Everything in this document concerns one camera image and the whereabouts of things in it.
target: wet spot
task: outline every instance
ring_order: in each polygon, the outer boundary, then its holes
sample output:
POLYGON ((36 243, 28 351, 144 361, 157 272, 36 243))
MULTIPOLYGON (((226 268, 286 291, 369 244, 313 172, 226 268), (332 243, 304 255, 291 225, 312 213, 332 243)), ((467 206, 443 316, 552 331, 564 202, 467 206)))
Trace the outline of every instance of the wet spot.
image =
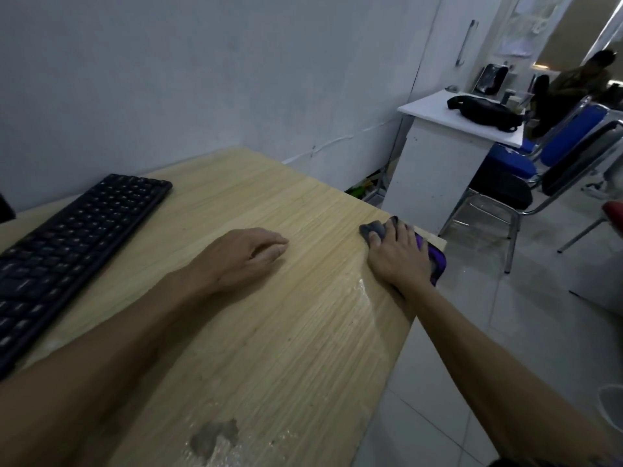
POLYGON ((199 457, 204 465, 212 457, 216 447, 216 439, 221 435, 229 442, 231 447, 238 444, 238 426, 236 420, 229 421, 208 421, 192 435, 189 445, 192 452, 199 457))

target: white countertop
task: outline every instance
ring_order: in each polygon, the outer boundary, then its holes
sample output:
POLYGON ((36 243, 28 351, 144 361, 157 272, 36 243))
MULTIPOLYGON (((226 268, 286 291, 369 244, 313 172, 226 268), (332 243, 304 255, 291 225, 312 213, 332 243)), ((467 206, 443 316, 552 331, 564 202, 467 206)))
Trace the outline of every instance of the white countertop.
POLYGON ((439 125, 451 127, 452 129, 463 131, 464 133, 473 134, 480 138, 501 142, 507 146, 514 148, 521 147, 523 141, 523 125, 519 126, 514 133, 504 133, 493 126, 483 126, 473 123, 466 117, 463 117, 458 109, 448 108, 448 100, 457 95, 469 95, 469 93, 450 93, 446 90, 438 91, 420 100, 405 104, 399 107, 398 111, 427 121, 432 121, 439 125))

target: door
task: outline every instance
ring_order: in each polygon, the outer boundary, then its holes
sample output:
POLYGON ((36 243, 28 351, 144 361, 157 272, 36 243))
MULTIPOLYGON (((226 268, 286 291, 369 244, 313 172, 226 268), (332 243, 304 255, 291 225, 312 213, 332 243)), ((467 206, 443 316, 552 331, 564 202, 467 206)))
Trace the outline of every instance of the door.
POLYGON ((502 0, 442 0, 409 101, 448 85, 471 87, 474 62, 502 0))

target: door handle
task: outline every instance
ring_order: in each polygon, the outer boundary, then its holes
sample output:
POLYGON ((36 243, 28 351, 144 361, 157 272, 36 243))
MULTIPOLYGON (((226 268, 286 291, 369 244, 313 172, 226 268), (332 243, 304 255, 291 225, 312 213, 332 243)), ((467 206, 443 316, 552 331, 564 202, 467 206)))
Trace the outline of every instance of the door handle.
POLYGON ((469 23, 469 28, 467 28, 467 32, 465 33, 465 39, 463 39, 463 45, 461 46, 461 50, 458 53, 457 61, 455 63, 457 67, 460 67, 465 63, 465 59, 463 59, 463 52, 465 51, 465 46, 467 46, 467 42, 471 35, 471 29, 478 28, 479 24, 480 22, 476 21, 475 19, 471 20, 471 23, 469 23))

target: wood grain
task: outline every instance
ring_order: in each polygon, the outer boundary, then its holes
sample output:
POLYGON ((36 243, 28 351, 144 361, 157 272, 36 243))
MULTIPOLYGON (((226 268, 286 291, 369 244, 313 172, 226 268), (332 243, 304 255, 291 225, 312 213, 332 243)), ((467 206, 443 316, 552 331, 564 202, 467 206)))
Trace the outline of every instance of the wood grain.
MULTIPOLYGON (((191 436, 206 422, 235 419, 236 446, 219 437, 208 465, 348 465, 409 331, 358 234, 359 224, 388 214, 249 149, 148 176, 172 181, 173 192, 26 364, 120 311, 228 230, 276 230, 291 244, 275 274, 173 331, 108 463, 201 465, 191 436)), ((0 226, 0 248, 67 202, 0 226)))

